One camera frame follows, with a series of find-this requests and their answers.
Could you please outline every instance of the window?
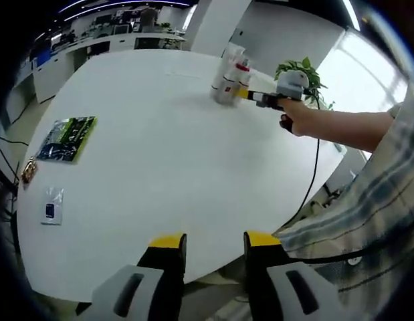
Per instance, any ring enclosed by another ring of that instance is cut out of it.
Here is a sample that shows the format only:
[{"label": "window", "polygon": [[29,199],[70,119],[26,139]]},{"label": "window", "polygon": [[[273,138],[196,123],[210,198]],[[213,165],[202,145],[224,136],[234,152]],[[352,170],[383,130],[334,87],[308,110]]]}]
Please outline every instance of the window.
[{"label": "window", "polygon": [[[384,112],[402,102],[407,81],[368,40],[347,31],[318,68],[326,104],[343,112]],[[363,152],[367,158],[370,153]]]},{"label": "window", "polygon": [[198,5],[194,5],[192,8],[190,8],[189,13],[187,14],[185,23],[183,24],[183,31],[186,31],[187,27],[189,26],[197,6]]}]

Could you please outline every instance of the small plastic bag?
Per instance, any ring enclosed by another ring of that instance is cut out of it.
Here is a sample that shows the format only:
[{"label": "small plastic bag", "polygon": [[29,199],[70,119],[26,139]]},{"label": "small plastic bag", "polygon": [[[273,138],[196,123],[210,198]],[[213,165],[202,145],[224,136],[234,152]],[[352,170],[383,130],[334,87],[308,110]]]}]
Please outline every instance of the small plastic bag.
[{"label": "small plastic bag", "polygon": [[42,209],[41,223],[46,225],[61,225],[62,200],[64,189],[48,187],[45,192],[45,203]]}]

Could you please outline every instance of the shirt sleeve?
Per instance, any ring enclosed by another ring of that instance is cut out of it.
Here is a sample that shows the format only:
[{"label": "shirt sleeve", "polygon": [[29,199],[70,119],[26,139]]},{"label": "shirt sleeve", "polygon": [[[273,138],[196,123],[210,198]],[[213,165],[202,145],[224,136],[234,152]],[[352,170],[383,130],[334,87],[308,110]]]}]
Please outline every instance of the shirt sleeve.
[{"label": "shirt sleeve", "polygon": [[392,108],[388,109],[388,114],[390,114],[391,117],[395,119],[395,117],[397,117],[397,114],[400,111],[400,108],[401,108],[401,104],[396,104]]}]

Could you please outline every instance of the plaid shirt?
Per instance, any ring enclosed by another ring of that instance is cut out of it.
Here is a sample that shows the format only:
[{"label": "plaid shirt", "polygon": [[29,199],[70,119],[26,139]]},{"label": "plaid shirt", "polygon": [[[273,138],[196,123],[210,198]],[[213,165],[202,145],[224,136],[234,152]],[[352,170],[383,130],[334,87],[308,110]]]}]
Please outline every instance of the plaid shirt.
[{"label": "plaid shirt", "polygon": [[[395,121],[339,200],[277,235],[289,256],[329,257],[364,249],[414,220],[414,90],[409,92],[404,103],[389,111]],[[414,231],[364,257],[312,267],[336,285],[343,304],[374,317],[397,289],[413,256]],[[237,305],[231,302],[216,316],[237,320],[244,310],[250,319],[247,304]]]}]

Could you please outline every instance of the floor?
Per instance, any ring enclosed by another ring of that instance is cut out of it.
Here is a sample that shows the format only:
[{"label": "floor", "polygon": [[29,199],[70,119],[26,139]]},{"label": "floor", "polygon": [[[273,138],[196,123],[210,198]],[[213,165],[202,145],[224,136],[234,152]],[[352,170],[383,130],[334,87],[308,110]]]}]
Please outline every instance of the floor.
[{"label": "floor", "polygon": [[[39,123],[43,113],[47,110],[51,100],[38,104],[36,100],[26,108],[21,118],[13,124],[6,132],[9,140],[20,140],[23,142],[29,142],[37,124]],[[25,158],[26,146],[20,144],[10,144],[11,152],[13,156],[21,162],[23,166],[23,160]],[[327,194],[324,189],[319,190],[313,200],[318,203],[323,203],[327,198]],[[298,215],[298,219],[305,218],[310,215],[316,214],[321,208],[317,206],[317,209],[311,207],[311,202],[301,210]],[[5,238],[9,250],[13,251],[13,240],[10,234],[10,228],[8,223],[4,223],[3,226]],[[14,255],[15,264],[19,267],[19,270],[23,274],[22,260],[18,255]],[[226,267],[223,267],[218,272],[214,272],[191,283],[187,288],[189,289],[183,298],[183,304],[181,307],[180,321],[202,321],[208,319],[218,309],[226,305],[236,296],[243,296],[243,290],[239,282],[243,278],[243,263],[241,259],[237,259]],[[57,300],[37,294],[37,299],[43,304],[43,306],[49,310],[59,320],[69,320],[75,316],[75,309],[77,302],[70,302],[65,300]]]}]

